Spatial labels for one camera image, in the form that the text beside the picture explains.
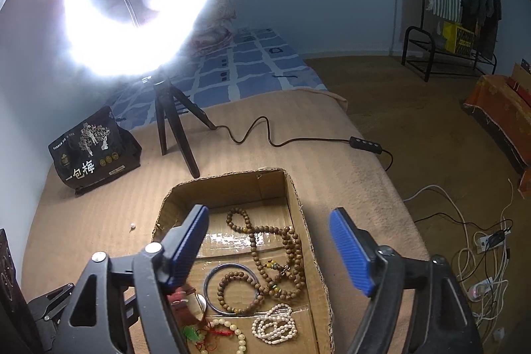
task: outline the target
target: cardboard box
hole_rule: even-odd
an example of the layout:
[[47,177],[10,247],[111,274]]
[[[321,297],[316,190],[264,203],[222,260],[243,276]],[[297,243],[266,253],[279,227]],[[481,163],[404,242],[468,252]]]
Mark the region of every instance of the cardboard box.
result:
[[511,77],[515,82],[521,85],[525,90],[531,92],[531,74],[525,71],[519,64],[515,63],[512,69]]
[[[306,289],[290,302],[298,330],[297,337],[280,344],[268,345],[251,333],[251,325],[256,315],[229,318],[246,336],[246,353],[333,353],[332,312],[328,290],[315,260],[301,203],[288,173],[281,169],[260,169],[195,179],[177,185],[164,199],[153,231],[153,241],[160,241],[170,228],[180,225],[194,204],[203,204],[210,210],[208,233],[188,278],[188,283],[199,293],[203,292],[206,275],[221,263],[244,264],[257,275],[260,284],[265,284],[252,259],[248,235],[236,233],[227,226],[227,212],[232,207],[246,210],[254,226],[293,227],[302,241]],[[243,224],[239,215],[234,215],[233,221],[238,225]],[[285,248],[279,235],[257,235],[257,252],[262,263],[270,259],[275,259],[282,265],[286,263]],[[209,283],[209,298],[217,307],[217,286],[228,271],[230,269],[217,273]],[[283,280],[280,286],[286,290],[293,289],[293,284],[288,280]],[[254,290],[242,281],[231,282],[225,291],[225,300],[236,308],[248,306],[253,299]],[[257,312],[268,311],[277,303],[276,300],[266,297]],[[210,309],[206,314],[211,318],[216,317]],[[216,352],[236,351],[237,345],[233,337],[219,338]]]

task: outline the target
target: yellow box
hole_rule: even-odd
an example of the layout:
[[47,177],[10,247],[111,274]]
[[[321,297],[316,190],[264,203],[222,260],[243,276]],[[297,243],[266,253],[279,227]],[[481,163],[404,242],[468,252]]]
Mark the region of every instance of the yellow box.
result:
[[474,33],[455,23],[444,22],[442,35],[446,38],[445,50],[451,53],[470,56]]

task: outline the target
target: white pearl strand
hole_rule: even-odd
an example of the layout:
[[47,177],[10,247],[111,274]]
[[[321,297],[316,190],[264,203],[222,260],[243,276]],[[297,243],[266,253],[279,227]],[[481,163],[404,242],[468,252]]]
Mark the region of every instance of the white pearl strand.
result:
[[[293,339],[297,336],[297,327],[295,326],[295,321],[291,318],[291,313],[292,310],[288,305],[279,303],[267,311],[263,317],[254,321],[251,327],[252,333],[269,345]],[[273,327],[273,330],[266,333],[265,331],[270,327]]]
[[[242,331],[238,328],[236,324],[232,324],[229,320],[223,319],[223,318],[215,318],[211,321],[212,326],[216,327],[217,325],[224,325],[228,329],[232,330],[236,337],[238,338],[238,350],[236,354],[244,354],[244,352],[247,350],[246,342],[245,342],[245,335],[242,333]],[[210,354],[207,350],[202,350],[201,354]]]

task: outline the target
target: brown carpet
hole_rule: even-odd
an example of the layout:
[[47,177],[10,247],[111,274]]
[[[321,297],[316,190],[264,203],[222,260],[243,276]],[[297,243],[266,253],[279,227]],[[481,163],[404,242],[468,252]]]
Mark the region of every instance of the brown carpet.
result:
[[[395,163],[388,175],[403,198],[435,183],[450,194],[467,221],[489,227],[499,220],[510,201],[507,179],[516,185],[518,175],[493,139],[461,110],[460,101],[472,90],[474,79],[432,77],[424,83],[415,72],[386,56],[312,59],[306,63],[328,90],[348,100],[347,114],[360,132],[394,154]],[[387,156],[380,160],[386,167]],[[453,207],[436,192],[423,192],[407,207],[414,220],[436,212],[458,219]],[[531,202],[516,192],[513,205],[505,212],[506,218],[514,219],[508,239],[512,254],[505,273],[509,288],[496,328],[505,327],[507,333],[531,308],[529,255],[525,250],[530,211]],[[434,217],[417,227],[430,253],[451,259],[465,247],[463,229],[458,225]],[[489,274],[493,274],[492,255],[488,258]],[[483,266],[476,275],[485,279]],[[485,352],[496,348],[491,337]]]

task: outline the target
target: blue checkered sheet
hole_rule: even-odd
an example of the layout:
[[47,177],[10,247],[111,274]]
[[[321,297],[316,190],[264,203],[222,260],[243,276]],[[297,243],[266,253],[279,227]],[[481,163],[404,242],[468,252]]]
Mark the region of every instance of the blue checkered sheet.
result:
[[[272,29],[236,34],[232,46],[165,70],[172,83],[200,108],[266,92],[326,90],[315,71]],[[107,104],[118,124],[128,130],[157,120],[155,92],[141,80],[124,86]],[[177,102],[176,106],[179,113],[187,112]]]

